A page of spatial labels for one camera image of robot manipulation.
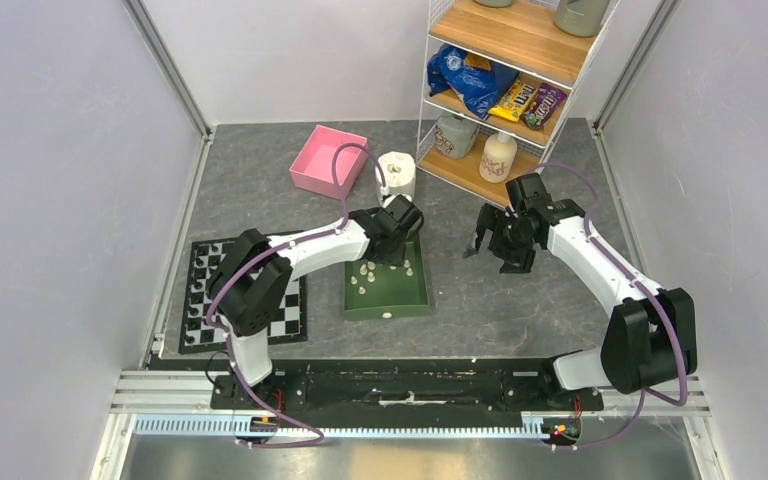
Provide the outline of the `grey jug on shelf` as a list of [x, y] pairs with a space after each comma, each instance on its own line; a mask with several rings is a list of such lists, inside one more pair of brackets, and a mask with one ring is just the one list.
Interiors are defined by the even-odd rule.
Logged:
[[451, 159], [465, 157], [474, 145], [478, 125], [452, 114], [441, 115], [435, 124], [435, 147]]

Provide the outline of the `grey green top bottle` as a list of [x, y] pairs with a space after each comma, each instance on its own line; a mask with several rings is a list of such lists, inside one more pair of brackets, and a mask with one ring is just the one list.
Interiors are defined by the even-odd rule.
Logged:
[[610, 4], [610, 0], [560, 0], [554, 24], [569, 35], [592, 37], [600, 31]]

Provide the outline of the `cream soap bottle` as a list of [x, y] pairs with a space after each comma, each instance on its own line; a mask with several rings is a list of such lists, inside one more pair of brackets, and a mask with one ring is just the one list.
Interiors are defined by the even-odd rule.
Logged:
[[489, 183], [501, 183], [508, 178], [518, 151], [513, 136], [497, 132], [487, 138], [484, 144], [479, 175]]

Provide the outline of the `black white chessboard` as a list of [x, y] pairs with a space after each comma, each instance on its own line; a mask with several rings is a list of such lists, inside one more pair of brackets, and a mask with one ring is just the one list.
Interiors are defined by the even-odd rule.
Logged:
[[[204, 322], [204, 314], [212, 302], [207, 283], [224, 259], [233, 238], [195, 241], [190, 246], [187, 283], [179, 335], [180, 354], [197, 354], [224, 349], [222, 331]], [[269, 345], [298, 343], [307, 340], [306, 278], [292, 281], [280, 303], [275, 318], [266, 332]]]

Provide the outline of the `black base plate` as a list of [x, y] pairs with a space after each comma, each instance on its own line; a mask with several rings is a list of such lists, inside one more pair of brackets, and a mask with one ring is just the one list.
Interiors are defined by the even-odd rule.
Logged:
[[323, 427], [514, 427], [523, 412], [601, 411], [540, 358], [286, 359], [254, 386], [276, 410]]

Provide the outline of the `blue plastic bag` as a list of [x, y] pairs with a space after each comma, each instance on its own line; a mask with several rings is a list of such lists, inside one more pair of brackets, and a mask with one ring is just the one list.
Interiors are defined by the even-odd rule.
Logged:
[[444, 45], [426, 64], [429, 94], [452, 90], [481, 120], [508, 91], [520, 72], [461, 48]]

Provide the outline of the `green plastic tray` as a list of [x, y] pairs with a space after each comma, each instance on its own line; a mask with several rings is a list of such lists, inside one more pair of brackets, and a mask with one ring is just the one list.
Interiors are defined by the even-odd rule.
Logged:
[[424, 317], [431, 306], [423, 264], [421, 238], [407, 243], [402, 265], [378, 264], [369, 269], [367, 261], [345, 262], [343, 314], [349, 321]]

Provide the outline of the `brown candy bag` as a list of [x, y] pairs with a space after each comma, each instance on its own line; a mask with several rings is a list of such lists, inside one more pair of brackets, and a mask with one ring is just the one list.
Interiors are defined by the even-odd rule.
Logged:
[[542, 130], [555, 110], [566, 100], [567, 93], [548, 83], [542, 83], [527, 105], [521, 120], [532, 130]]

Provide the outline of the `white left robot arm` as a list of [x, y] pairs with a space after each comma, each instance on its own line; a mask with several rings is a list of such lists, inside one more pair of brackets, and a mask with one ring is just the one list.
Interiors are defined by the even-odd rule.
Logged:
[[284, 235], [265, 235], [256, 228], [242, 232], [208, 278], [210, 304], [203, 317], [223, 335], [238, 377], [236, 396], [254, 409], [272, 399], [266, 328], [290, 283], [345, 262], [398, 266], [406, 258], [407, 243], [423, 225], [423, 212], [398, 194], [383, 207], [344, 207], [338, 220], [311, 230]]

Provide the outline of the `pink plastic box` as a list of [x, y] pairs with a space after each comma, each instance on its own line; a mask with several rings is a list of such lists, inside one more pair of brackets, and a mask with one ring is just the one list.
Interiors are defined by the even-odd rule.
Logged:
[[368, 155], [356, 147], [343, 149], [337, 158], [337, 180], [334, 185], [332, 161], [336, 150], [344, 144], [368, 146], [366, 137], [317, 125], [289, 168], [294, 185], [302, 190], [333, 199], [346, 199]]

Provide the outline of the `white toilet paper roll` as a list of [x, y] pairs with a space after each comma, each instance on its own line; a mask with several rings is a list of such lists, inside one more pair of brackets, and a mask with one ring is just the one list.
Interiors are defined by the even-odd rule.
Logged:
[[381, 155], [375, 169], [377, 199], [384, 207], [394, 196], [415, 199], [416, 163], [412, 155], [391, 151]]

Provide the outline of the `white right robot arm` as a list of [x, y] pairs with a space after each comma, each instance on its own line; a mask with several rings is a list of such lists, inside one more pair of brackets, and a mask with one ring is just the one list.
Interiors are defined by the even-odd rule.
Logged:
[[539, 400], [561, 409], [578, 390], [642, 391], [682, 406], [698, 366], [695, 305], [683, 288], [665, 289], [622, 257], [599, 234], [589, 212], [554, 199], [538, 173], [505, 185], [509, 205], [482, 206], [464, 255], [486, 248], [502, 274], [531, 271], [544, 250], [569, 267], [601, 305], [608, 323], [600, 347], [564, 354], [537, 382]]

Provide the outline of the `yellow candy bag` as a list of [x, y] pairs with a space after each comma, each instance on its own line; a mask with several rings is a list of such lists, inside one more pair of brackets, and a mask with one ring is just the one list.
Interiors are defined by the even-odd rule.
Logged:
[[517, 77], [488, 114], [507, 121], [518, 122], [527, 105], [536, 95], [540, 83], [523, 76]]

